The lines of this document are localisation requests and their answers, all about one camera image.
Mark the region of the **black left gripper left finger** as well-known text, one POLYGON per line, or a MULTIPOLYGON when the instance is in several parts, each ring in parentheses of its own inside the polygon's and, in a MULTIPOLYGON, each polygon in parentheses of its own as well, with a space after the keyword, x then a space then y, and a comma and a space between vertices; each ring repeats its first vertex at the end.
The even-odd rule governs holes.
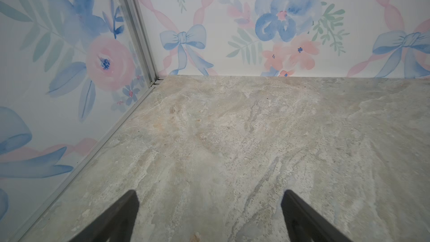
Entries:
POLYGON ((140 202, 135 190, 129 190, 71 239, 72 242, 129 242, 133 234, 140 202))

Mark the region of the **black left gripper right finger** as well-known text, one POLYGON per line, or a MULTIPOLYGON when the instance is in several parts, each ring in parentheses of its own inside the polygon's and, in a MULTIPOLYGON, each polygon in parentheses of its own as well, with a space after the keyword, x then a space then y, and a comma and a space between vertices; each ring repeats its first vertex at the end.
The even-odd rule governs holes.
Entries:
POLYGON ((294 191, 285 191, 281 209, 292 242, 351 242, 294 191))

